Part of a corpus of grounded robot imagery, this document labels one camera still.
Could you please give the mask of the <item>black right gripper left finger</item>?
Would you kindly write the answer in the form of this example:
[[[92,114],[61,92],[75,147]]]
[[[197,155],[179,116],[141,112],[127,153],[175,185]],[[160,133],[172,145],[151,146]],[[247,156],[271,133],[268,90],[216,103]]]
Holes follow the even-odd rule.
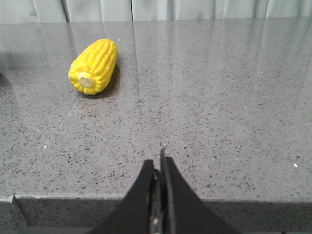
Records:
[[[153,161],[144,161],[138,177],[124,199],[102,223],[91,230],[91,233],[147,234],[153,175]]]

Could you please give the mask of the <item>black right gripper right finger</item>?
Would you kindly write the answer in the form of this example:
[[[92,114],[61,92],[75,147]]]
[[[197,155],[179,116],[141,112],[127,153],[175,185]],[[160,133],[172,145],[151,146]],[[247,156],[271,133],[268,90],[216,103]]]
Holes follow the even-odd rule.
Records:
[[[161,198],[166,234],[238,234],[196,195],[172,157],[160,151]]]

